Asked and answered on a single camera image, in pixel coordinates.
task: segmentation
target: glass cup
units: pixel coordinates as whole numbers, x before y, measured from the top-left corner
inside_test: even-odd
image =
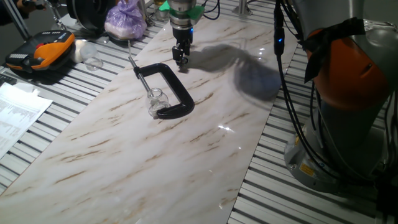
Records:
[[[170,107],[169,99],[160,88],[152,88],[148,91],[146,105],[149,115],[157,118],[156,111]]]
[[[156,5],[155,4],[155,18],[156,18],[156,20],[158,20],[158,21],[161,21],[161,22],[166,22],[166,21],[168,21],[169,19],[170,19],[170,14],[169,14],[169,11],[168,10],[166,10],[166,11],[160,11],[159,10],[159,7],[160,6],[158,6],[158,5]]]
[[[100,55],[93,44],[86,43],[80,49],[80,55],[89,71],[95,71],[103,66]]]

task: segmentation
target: purple plastic bag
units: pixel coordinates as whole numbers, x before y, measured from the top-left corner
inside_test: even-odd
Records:
[[[120,0],[109,10],[105,20],[105,30],[121,40],[141,38],[147,24],[137,7],[138,0]]]

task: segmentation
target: metal rod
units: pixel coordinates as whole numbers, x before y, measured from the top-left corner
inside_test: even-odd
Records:
[[[132,65],[133,68],[137,67],[137,64],[134,62],[134,60],[133,60],[132,57],[131,57],[131,44],[130,44],[130,40],[129,40],[129,60],[130,60],[130,63],[131,63],[131,65]],[[138,78],[141,80],[142,85],[143,85],[144,88],[147,90],[147,92],[150,92],[149,85],[148,85],[148,83],[145,81],[144,76],[142,76],[141,73],[138,73],[137,76],[138,76]]]
[[[247,0],[239,1],[239,14],[244,14],[244,10],[246,9]]]
[[[22,38],[27,41],[32,36],[30,35],[28,28],[25,24],[24,19],[19,13],[17,6],[11,0],[2,0],[4,7],[7,9],[8,14],[10,15],[12,21],[14,21],[14,25],[17,27],[17,30],[21,34]]]
[[[61,27],[61,29],[66,30],[67,27],[65,25],[62,24],[61,22],[61,15],[58,12],[58,8],[60,7],[59,3],[51,3],[49,0],[45,0],[46,4],[49,6],[51,13],[53,15],[53,19],[55,21],[55,23]]]
[[[147,8],[146,8],[145,0],[139,0],[137,6],[141,10],[144,20],[146,20],[148,17],[148,12],[147,12]]]

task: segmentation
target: white marble tabletop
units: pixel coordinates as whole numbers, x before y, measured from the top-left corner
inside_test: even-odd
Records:
[[[169,65],[193,112],[152,119],[127,66],[1,195],[0,223],[226,223],[280,87],[272,30],[202,19],[179,69],[167,24],[135,59]],[[160,75],[146,80],[178,103]]]

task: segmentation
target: aluminum slatted floor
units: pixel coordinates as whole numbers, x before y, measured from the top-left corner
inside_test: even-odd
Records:
[[[249,17],[232,13],[238,4],[237,0],[222,1],[221,17],[273,26],[272,1],[264,0],[250,4],[253,15]],[[215,5],[216,0],[209,0],[206,8],[210,9]],[[153,6],[148,9],[149,13],[152,11]],[[210,13],[209,16],[215,17],[216,12]],[[144,37],[133,43],[132,53],[137,55],[164,25],[164,22],[155,21],[155,26],[149,27]],[[40,90],[41,97],[53,100],[50,108],[0,160],[0,194],[128,65],[126,47],[112,42],[96,44],[96,47],[104,66],[95,72],[87,72],[82,63],[68,63],[56,72],[45,72],[43,76],[31,79],[31,77],[17,76],[9,69],[0,67],[0,73],[14,77],[19,82],[34,84]],[[303,84],[306,64],[307,58],[303,50],[298,47],[286,75],[288,88],[301,123],[304,123],[310,114],[311,83]],[[384,128],[382,119],[381,111],[374,126]],[[391,217],[383,221],[382,214],[375,212],[371,191],[368,197],[349,195],[350,199],[347,199],[347,196],[339,197],[314,192],[295,180],[286,169],[283,160],[285,144],[293,135],[294,129],[281,90],[274,102],[228,223],[394,222]]]

